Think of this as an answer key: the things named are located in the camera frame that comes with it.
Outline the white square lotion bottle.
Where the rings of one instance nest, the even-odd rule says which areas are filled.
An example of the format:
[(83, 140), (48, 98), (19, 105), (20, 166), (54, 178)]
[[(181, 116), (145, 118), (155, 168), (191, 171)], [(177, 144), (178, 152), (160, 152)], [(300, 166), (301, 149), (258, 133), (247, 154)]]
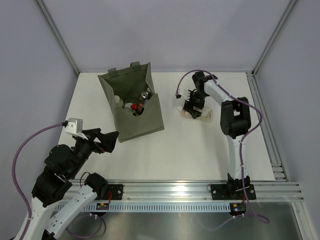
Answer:
[(128, 112), (128, 113), (130, 113), (130, 114), (133, 114), (133, 113), (134, 113), (134, 110), (131, 108), (132, 105), (133, 105), (132, 102), (127, 102), (127, 103), (124, 104), (123, 109), (124, 109), (126, 112)]

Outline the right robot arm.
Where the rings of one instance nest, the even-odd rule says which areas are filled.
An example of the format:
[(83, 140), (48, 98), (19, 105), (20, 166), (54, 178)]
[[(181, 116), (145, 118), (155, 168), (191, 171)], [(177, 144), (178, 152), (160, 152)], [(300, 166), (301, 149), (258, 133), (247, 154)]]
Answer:
[(245, 166), (244, 149), (246, 137), (252, 127), (249, 101), (246, 97), (235, 97), (218, 83), (218, 77), (205, 70), (192, 70), (195, 89), (184, 94), (176, 90), (176, 98), (184, 98), (182, 111), (192, 119), (206, 116), (205, 99), (212, 98), (220, 106), (220, 128), (226, 136), (229, 150), (227, 182), (211, 186), (212, 198), (231, 198), (247, 201), (251, 191), (251, 180)]

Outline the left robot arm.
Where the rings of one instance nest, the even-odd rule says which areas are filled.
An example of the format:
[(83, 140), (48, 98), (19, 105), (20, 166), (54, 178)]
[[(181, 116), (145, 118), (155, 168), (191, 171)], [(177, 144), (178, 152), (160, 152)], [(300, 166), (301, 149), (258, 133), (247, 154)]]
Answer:
[(111, 153), (119, 136), (118, 131), (102, 133), (100, 128), (83, 130), (76, 136), (75, 145), (58, 144), (45, 159), (45, 168), (37, 177), (27, 200), (16, 177), (15, 154), (12, 163), (14, 185), (27, 207), (27, 215), (15, 236), (16, 240), (57, 240), (72, 220), (91, 201), (110, 196), (108, 181), (98, 173), (91, 173), (76, 195), (57, 214), (53, 211), (72, 187), (73, 180), (92, 153)]

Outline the green Fairy dish soap bottle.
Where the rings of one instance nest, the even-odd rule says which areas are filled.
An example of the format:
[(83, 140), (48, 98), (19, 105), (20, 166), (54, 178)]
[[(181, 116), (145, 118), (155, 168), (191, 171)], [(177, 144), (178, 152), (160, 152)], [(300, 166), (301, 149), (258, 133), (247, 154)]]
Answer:
[(139, 103), (133, 103), (130, 106), (131, 110), (133, 111), (132, 114), (134, 116), (140, 116), (144, 112), (144, 104), (142, 102)]

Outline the amber soap bottle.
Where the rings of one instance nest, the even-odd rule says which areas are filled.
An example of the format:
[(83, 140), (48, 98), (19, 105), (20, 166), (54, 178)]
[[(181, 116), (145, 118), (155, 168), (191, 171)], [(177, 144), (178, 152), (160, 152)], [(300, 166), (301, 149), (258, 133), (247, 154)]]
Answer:
[(120, 108), (124, 107), (125, 103), (118, 95), (115, 95), (114, 99), (115, 99), (115, 106), (116, 107), (120, 107)]
[(177, 107), (177, 110), (181, 112), (181, 114), (188, 119), (197, 120), (197, 121), (203, 121), (203, 122), (210, 122), (212, 119), (212, 109), (210, 107), (207, 107), (206, 105), (202, 109), (202, 116), (198, 117), (197, 119), (193, 119), (191, 112), (187, 112), (183, 110), (183, 105), (179, 105)]
[(151, 89), (148, 87), (141, 96), (144, 100), (149, 100), (153, 96), (153, 93), (151, 92)]

